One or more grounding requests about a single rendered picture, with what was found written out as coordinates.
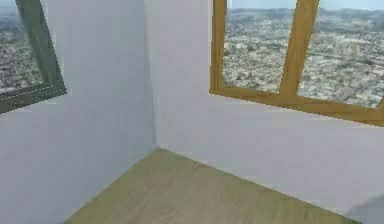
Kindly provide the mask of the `yellow wood framed window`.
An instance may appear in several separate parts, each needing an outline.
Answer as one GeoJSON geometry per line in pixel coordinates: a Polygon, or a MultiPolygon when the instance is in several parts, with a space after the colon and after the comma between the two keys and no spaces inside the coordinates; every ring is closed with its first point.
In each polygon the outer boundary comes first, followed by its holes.
{"type": "Polygon", "coordinates": [[[367,108],[298,94],[320,0],[296,0],[282,79],[277,93],[224,84],[222,72],[227,2],[228,0],[212,0],[210,94],[384,127],[384,97],[377,107],[367,108]]]}

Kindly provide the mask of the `dark green framed window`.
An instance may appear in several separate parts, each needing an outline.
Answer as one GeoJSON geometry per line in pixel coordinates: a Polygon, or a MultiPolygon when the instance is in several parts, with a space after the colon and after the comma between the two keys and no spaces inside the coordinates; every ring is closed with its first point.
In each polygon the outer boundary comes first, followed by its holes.
{"type": "Polygon", "coordinates": [[[0,0],[0,114],[66,93],[41,0],[0,0]]]}

